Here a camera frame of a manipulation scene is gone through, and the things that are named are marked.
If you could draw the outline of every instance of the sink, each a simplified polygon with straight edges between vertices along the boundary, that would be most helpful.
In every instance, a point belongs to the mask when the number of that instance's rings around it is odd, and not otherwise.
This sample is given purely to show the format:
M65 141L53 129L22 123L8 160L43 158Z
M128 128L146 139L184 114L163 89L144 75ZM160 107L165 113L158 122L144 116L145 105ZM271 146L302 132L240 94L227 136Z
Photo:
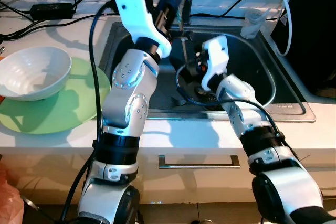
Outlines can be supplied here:
M173 38L171 54L185 54L181 43L191 40L193 45L200 45L211 38L225 35L228 42L229 63L227 73L233 73L248 82L256 91L256 99L263 105L276 121L314 122L315 115L303 96L281 69L276 56L268 47L262 34L253 40L245 40L240 36L241 27L223 26L188 26L184 33L178 27L172 27ZM121 22L113 23L107 40L99 68L112 78L111 73L120 62L122 56L134 43L130 34ZM158 84L149 103L148 119L211 119L228 120L221 107L205 108L183 104L182 96L176 90L175 69L168 58L161 60ZM199 82L181 85L195 99L200 100L195 88Z

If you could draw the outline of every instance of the faucet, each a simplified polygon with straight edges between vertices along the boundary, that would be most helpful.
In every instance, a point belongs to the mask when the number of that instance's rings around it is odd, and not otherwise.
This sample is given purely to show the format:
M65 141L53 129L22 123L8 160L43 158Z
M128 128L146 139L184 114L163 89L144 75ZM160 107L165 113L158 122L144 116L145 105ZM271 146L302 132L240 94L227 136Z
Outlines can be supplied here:
M190 11L193 0L184 0L182 9L182 22L184 25L188 25L190 22Z

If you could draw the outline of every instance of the white countertop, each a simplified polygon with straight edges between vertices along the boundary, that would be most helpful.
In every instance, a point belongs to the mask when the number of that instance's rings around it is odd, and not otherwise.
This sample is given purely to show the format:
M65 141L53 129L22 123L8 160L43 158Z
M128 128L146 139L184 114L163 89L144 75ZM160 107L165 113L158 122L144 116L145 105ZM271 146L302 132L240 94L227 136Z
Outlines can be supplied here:
M119 20L118 17L103 17L98 22L94 37L96 60L100 60L112 23ZM209 19L208 21L218 24L218 21ZM88 38L91 22L92 19L86 19L65 27L41 29L17 41L5 41L1 46L5 46L6 50L1 56L10 55L27 47L48 45L64 49L72 57L89 61ZM233 22L229 20L226 25L235 25L237 22L238 20ZM0 17L0 33L11 33L27 24L29 24L27 21L15 16ZM314 150L321 155L335 153L336 105L309 103L309 106L316 116L316 122L279 122L278 127L298 154L307 150ZM74 152L88 154L92 151L92 140L95 137L94 120L72 130L46 135L17 133L0 124L0 154ZM228 121L147 120L139 152L236 154L243 153L243 148Z

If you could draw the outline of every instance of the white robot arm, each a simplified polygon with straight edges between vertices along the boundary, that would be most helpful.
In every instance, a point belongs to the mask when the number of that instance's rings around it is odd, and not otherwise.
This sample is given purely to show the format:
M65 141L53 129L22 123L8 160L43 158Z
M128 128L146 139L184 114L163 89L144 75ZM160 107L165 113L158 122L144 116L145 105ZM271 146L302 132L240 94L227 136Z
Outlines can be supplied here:
M213 55L221 56L223 61L216 61L222 71L214 71L217 66L208 68L202 87L206 85L208 90L212 87L218 100L245 99L258 103L251 85L233 74L226 76L223 62L228 61L229 48L225 36L205 42L203 48L208 50L210 61ZM284 146L284 135L273 129L266 114L245 102L227 102L222 107L243 144L250 171L256 175L252 187L261 215L272 223L336 223L335 217L323 209L318 185L295 153Z

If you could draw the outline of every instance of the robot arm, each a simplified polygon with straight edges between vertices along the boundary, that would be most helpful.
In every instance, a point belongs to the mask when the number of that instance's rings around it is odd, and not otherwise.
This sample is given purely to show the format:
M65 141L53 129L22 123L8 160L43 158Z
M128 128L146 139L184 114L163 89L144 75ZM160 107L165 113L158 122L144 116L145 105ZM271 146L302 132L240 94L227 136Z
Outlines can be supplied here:
M209 44L222 46L209 47ZM209 60L211 55L224 55L224 61L217 60L222 71L213 71L216 66L208 68L205 75L208 81L202 81L202 87L211 87L218 100L245 99L258 103L251 85L232 74L226 75L225 36L207 41L203 48L208 50ZM244 102L223 103L222 107L243 144L251 173L256 175L252 188L261 215L273 223L336 223L335 217L323 209L316 182L291 149L283 145L284 135L271 127L264 112Z
M135 48L125 53L113 71L112 88L102 109L103 132L95 144L76 223L135 223L140 195L130 182L138 172L139 139L159 62L171 51L167 31L180 2L160 0L157 17L153 17L148 9L152 0L115 0Z

